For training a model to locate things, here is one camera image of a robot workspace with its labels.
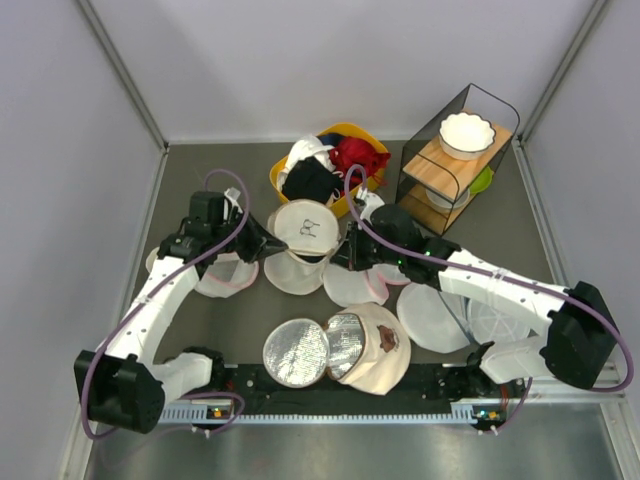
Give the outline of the beige mesh bag with glasses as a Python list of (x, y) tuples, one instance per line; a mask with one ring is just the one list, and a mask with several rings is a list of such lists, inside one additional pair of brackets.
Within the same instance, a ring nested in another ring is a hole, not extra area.
[[(267, 258), (263, 271), (277, 289), (291, 295), (308, 295), (323, 284), (323, 272), (340, 241), (338, 219), (324, 204), (294, 200), (283, 204), (268, 220), (268, 231), (287, 243), (289, 249)], [(294, 257), (324, 256), (319, 264), (306, 264)]]

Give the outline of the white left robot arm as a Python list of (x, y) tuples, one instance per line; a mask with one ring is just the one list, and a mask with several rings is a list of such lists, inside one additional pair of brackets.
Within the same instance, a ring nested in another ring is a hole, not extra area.
[(138, 296), (118, 327), (94, 351), (74, 362), (83, 427), (93, 422), (146, 434), (164, 408), (199, 390), (216, 396), (226, 387), (221, 354), (189, 347), (174, 359), (155, 363), (157, 349), (186, 297), (220, 254), (252, 264), (287, 250), (238, 203), (239, 192), (198, 191), (178, 230), (160, 244)]

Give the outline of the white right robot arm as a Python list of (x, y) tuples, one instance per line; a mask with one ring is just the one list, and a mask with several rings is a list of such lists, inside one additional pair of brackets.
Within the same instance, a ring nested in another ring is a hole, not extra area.
[(481, 346), (478, 363), (466, 372), (469, 388), (481, 396), (518, 378), (547, 375), (592, 390), (620, 339), (595, 286), (545, 284), (500, 269), (455, 242), (423, 234), (396, 205), (350, 222), (331, 261), (350, 271), (391, 265), (413, 283), (474, 300), (525, 324), (531, 337)]

